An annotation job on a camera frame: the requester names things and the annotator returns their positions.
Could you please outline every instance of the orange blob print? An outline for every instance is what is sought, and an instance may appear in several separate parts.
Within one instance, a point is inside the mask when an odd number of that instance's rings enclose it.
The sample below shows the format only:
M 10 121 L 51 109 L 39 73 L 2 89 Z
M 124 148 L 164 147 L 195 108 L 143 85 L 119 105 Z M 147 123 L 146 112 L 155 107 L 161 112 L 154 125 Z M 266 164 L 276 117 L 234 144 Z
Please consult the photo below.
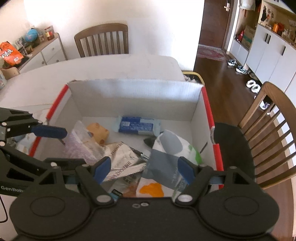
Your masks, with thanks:
M 159 184 L 159 183 L 150 183 L 149 185 L 143 186 L 140 189 L 140 193 L 149 194 L 152 197 L 164 197 L 164 193 L 161 188 L 161 184 Z

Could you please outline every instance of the cabinet handle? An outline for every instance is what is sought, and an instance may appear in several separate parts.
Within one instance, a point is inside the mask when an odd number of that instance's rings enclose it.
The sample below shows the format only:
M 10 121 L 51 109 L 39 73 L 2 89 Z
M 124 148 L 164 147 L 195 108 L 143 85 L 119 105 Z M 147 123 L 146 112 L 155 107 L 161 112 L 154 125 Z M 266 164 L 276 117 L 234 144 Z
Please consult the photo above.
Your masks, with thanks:
M 285 50 L 286 50 L 286 46 L 284 47 L 284 50 L 283 50 L 283 52 L 282 52 L 282 56 L 284 55 L 284 53 L 285 53 Z

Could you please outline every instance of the blue ball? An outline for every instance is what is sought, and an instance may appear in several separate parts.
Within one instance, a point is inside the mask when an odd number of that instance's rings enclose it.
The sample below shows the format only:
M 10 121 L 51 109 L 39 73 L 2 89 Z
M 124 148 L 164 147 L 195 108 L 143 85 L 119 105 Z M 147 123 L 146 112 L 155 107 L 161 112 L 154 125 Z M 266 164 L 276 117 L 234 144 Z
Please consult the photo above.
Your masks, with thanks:
M 26 40 L 27 42 L 33 42 L 33 41 L 35 41 L 37 38 L 38 38 L 38 32 L 37 32 L 36 29 L 30 29 L 30 30 L 27 32 L 26 36 L 25 36 L 25 40 Z

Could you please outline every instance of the brown wooden door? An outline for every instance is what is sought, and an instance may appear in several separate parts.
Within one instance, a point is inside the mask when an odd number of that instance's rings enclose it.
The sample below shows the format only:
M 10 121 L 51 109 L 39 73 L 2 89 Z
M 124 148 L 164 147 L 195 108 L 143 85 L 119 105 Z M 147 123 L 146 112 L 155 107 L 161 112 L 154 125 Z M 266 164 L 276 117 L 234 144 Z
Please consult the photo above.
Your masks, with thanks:
M 224 8 L 226 1 L 205 0 L 199 44 L 222 48 L 230 13 Z

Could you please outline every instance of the orange snack bag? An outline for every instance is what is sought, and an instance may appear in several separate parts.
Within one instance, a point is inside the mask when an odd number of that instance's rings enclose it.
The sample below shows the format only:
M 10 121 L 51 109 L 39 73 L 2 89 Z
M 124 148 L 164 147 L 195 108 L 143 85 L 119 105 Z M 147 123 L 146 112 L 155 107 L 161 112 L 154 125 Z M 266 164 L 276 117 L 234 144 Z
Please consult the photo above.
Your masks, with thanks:
M 24 58 L 24 56 L 8 42 L 0 44 L 0 56 L 11 66 L 19 64 L 22 58 Z

